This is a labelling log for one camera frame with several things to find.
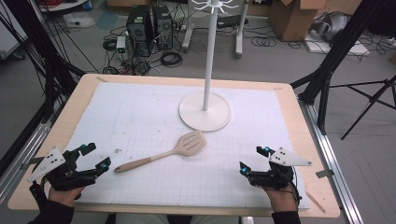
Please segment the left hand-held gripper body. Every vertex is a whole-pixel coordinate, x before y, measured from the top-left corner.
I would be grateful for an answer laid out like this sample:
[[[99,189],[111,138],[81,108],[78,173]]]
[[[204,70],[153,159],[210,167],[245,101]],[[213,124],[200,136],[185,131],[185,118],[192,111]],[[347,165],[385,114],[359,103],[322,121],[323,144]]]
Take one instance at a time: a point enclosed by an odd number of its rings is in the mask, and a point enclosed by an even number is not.
[[[82,155],[78,148],[61,152],[59,148],[53,147],[39,160],[27,181],[33,183],[41,177],[48,180],[57,191],[68,191],[92,185],[97,178],[96,168],[78,171],[77,159],[80,156]]]

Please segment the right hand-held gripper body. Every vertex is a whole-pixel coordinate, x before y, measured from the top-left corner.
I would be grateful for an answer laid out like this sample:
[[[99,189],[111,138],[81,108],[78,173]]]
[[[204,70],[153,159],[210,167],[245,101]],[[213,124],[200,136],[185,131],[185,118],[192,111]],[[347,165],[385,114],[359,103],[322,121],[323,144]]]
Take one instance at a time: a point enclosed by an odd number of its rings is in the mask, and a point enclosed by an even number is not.
[[[283,189],[292,183],[295,166],[311,166],[312,162],[283,147],[274,150],[267,158],[270,169],[265,172],[252,171],[248,178],[252,186],[259,188]]]

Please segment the beige slotted spatula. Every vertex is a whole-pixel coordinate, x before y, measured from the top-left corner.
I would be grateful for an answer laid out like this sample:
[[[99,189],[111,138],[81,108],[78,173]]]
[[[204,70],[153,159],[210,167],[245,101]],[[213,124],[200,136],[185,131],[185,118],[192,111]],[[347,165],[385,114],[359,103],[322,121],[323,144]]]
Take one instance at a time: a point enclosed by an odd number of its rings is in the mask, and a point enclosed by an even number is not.
[[[140,159],[137,161],[130,161],[127,163],[124,163],[123,165],[120,165],[114,169],[115,173],[124,173],[131,171],[135,168],[138,168],[140,166],[146,165],[150,162],[172,156],[172,155],[181,155],[185,157],[192,156],[196,154],[199,150],[201,150],[204,146],[206,145],[206,140],[203,135],[203,133],[199,130],[195,130],[190,133],[186,133],[182,135],[178,141],[175,147],[172,150],[169,150],[167,152],[161,153],[159,155],[147,157],[144,159]]]

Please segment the person's left hand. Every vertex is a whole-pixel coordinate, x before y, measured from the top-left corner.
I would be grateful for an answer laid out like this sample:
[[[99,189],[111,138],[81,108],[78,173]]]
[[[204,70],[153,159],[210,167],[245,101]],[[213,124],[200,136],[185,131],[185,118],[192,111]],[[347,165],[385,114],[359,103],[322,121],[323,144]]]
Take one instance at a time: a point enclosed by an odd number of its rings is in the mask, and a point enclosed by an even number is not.
[[[57,191],[54,188],[49,189],[49,200],[60,203],[62,205],[73,207],[74,201],[78,195],[84,190],[84,187],[71,189],[68,191]]]

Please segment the person's right hand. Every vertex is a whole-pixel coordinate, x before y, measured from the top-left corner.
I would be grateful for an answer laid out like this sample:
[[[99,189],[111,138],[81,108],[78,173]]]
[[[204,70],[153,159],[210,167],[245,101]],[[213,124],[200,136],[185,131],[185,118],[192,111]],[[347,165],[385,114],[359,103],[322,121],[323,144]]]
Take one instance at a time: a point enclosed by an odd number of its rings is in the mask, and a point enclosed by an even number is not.
[[[275,213],[297,211],[298,205],[290,187],[284,189],[265,188],[264,191],[268,195]]]

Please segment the wooden table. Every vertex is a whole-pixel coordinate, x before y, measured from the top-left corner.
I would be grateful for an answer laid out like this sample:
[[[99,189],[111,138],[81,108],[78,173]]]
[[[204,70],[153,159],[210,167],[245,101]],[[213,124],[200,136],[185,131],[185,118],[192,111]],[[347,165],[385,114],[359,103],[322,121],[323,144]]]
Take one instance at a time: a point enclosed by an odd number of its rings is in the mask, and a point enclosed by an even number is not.
[[[153,85],[174,85],[177,87],[198,87],[204,84],[201,79],[182,77],[134,77],[120,75],[88,74],[82,78],[72,93],[64,110],[56,120],[47,138],[37,151],[39,156],[46,154],[52,146],[64,147],[84,111],[95,88],[100,83],[134,83]],[[313,162],[311,167],[301,169],[304,182],[301,184],[308,191],[307,200],[311,208],[302,211],[302,217],[336,218],[340,216],[335,196],[329,180],[318,178],[316,172],[323,169],[311,133],[305,122],[302,110],[294,91],[285,83],[251,82],[235,80],[213,80],[212,86],[226,89],[248,89],[274,91],[279,101],[293,149],[301,156]],[[237,207],[198,207],[198,206],[161,206],[161,205],[122,205],[80,203],[77,210],[82,212],[126,212],[126,213],[161,213],[174,215],[230,215],[242,217],[267,217],[270,213],[264,209]]]

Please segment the white hook rack stand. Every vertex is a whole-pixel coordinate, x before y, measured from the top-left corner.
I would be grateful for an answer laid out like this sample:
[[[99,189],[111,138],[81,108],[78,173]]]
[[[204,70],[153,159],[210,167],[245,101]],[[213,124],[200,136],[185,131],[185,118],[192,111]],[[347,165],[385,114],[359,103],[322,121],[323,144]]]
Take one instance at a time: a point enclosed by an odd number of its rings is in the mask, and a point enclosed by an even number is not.
[[[218,13],[219,11],[224,12],[225,7],[235,8],[235,6],[230,6],[233,0],[191,1],[196,5],[201,5],[197,10],[211,9],[205,63],[205,87],[202,92],[185,96],[179,104],[178,112],[182,121],[189,127],[202,132],[214,132],[224,128],[229,123],[232,115],[232,108],[228,101],[210,90]]]

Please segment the white grid mat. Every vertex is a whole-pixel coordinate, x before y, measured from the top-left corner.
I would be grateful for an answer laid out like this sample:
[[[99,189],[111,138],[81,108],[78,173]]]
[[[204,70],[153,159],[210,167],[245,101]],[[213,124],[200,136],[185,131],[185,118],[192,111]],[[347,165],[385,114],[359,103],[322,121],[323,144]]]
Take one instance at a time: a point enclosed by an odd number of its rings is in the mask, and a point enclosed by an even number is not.
[[[109,158],[111,168],[172,149],[189,132],[178,108],[194,87],[103,82],[74,130],[68,148],[95,143],[78,159],[87,170]],[[222,129],[206,133],[206,145],[191,157],[168,156],[132,171],[110,170],[84,189],[84,203],[268,208],[268,197],[239,172],[241,164],[266,171],[269,161],[257,147],[291,149],[280,102],[274,91],[223,89],[232,108]]]

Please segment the black tripod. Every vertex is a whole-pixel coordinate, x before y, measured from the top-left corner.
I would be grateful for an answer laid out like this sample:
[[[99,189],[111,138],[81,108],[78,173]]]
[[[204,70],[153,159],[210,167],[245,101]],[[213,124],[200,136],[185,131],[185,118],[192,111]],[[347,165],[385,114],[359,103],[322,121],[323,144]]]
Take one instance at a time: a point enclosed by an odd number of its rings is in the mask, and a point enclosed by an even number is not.
[[[381,87],[378,91],[373,94],[366,93],[362,90],[359,90],[360,86],[369,86],[381,84]],[[342,135],[341,139],[345,140],[347,136],[353,131],[353,129],[358,125],[358,123],[365,117],[368,111],[375,105],[380,104],[390,109],[396,111],[396,75],[394,75],[390,79],[383,79],[378,81],[368,81],[368,82],[360,82],[360,83],[348,83],[341,85],[332,85],[331,88],[348,88],[359,95],[362,95],[368,100],[367,105],[363,108],[359,116],[355,119],[355,121],[351,124],[351,126],[346,130],[346,132]],[[391,90],[391,96],[393,99],[393,104],[386,103],[381,100],[381,96],[387,91]]]

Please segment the white rolling stand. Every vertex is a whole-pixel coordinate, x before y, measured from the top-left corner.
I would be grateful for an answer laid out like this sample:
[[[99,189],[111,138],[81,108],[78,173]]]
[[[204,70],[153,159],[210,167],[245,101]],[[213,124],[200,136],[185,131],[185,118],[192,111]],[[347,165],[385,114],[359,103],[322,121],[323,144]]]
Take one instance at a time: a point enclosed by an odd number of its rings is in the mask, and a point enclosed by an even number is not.
[[[235,8],[231,6],[233,0],[187,0],[188,1],[188,17],[187,17],[187,28],[184,35],[184,40],[182,42],[182,50],[187,52],[190,46],[191,37],[194,29],[194,25],[191,21],[192,10],[204,10],[206,8],[210,9],[210,20],[208,28],[208,44],[207,51],[209,56],[214,55],[214,46],[216,39],[218,14],[222,12],[225,14],[225,8]],[[245,20],[248,14],[248,3],[249,0],[244,0],[244,5],[242,13],[239,15],[239,21],[236,23],[236,34],[235,34],[235,51],[234,55],[240,59],[243,54],[243,30],[245,26]]]

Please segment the black computer tower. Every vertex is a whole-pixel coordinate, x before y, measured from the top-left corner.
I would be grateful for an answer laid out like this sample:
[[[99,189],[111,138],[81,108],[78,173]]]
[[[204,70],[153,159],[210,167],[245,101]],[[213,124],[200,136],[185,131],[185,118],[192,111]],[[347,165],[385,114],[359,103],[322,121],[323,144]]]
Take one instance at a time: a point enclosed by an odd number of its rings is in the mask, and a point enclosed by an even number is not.
[[[154,34],[158,49],[173,47],[173,19],[167,6],[158,5],[152,8]]]
[[[148,57],[149,44],[153,40],[153,29],[149,6],[133,5],[126,22],[128,34],[136,56]]]

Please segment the cardboard box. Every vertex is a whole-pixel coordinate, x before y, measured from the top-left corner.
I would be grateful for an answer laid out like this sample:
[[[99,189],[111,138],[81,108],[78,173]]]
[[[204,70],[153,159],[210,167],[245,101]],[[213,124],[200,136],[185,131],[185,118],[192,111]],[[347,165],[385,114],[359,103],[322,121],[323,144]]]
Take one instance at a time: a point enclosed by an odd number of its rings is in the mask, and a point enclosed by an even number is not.
[[[284,41],[303,41],[326,0],[273,0],[268,21],[276,36]]]

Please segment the white foam board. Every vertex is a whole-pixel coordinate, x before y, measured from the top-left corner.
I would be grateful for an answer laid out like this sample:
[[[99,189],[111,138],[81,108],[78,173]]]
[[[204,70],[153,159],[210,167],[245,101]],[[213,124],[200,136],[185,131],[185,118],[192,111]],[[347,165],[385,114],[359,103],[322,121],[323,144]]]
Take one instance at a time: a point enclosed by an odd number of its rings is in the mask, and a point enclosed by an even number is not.
[[[332,49],[330,43],[316,32],[310,32],[306,36],[304,44],[310,53],[327,54]],[[369,54],[370,51],[360,41],[357,41],[348,52],[348,55],[355,56],[368,56]]]

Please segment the grey bag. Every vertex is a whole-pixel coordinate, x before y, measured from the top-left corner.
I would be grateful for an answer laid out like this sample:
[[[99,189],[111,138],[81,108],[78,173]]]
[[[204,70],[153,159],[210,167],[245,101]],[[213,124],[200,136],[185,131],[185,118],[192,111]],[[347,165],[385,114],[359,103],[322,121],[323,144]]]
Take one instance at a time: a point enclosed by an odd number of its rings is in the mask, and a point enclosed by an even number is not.
[[[315,31],[325,41],[332,42],[346,28],[349,21],[350,16],[343,12],[324,12],[313,20],[309,30]]]

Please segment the aluminium rail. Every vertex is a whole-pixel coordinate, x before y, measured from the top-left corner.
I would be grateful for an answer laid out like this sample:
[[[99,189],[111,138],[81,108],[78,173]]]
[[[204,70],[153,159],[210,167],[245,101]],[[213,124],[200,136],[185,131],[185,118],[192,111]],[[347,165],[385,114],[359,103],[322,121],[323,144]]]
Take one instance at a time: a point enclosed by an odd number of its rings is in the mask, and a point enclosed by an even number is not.
[[[303,111],[308,128],[312,131],[319,158],[322,161],[324,170],[328,173],[326,177],[335,193],[339,211],[346,218],[348,224],[364,224],[359,208],[344,177],[344,172],[333,151],[330,139],[327,134],[321,132],[317,125],[317,110],[313,105],[307,105],[302,101],[299,102],[299,106]]]
[[[32,159],[50,132],[49,123],[39,123],[28,129],[17,138],[11,146],[10,153],[5,159],[5,165],[0,165],[0,204],[15,189]]]

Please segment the black metal frame post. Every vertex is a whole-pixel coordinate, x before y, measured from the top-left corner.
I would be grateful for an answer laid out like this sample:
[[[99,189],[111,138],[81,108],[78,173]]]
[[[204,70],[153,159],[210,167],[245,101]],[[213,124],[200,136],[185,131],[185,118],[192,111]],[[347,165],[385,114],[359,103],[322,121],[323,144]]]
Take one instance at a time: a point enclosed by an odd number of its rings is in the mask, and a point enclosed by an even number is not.
[[[45,103],[42,106],[43,119],[48,120],[54,114],[54,103],[60,96],[70,96],[77,86],[73,74],[83,77],[85,72],[77,68],[57,51],[41,21],[35,14],[29,0],[2,0],[14,16],[28,40],[38,53],[36,59],[28,54],[35,70],[45,79]]]
[[[312,105],[320,95],[317,125],[322,134],[326,133],[326,112],[332,75],[387,1],[362,0],[320,66],[313,73],[290,84],[294,89],[307,85],[298,95],[307,105]]]

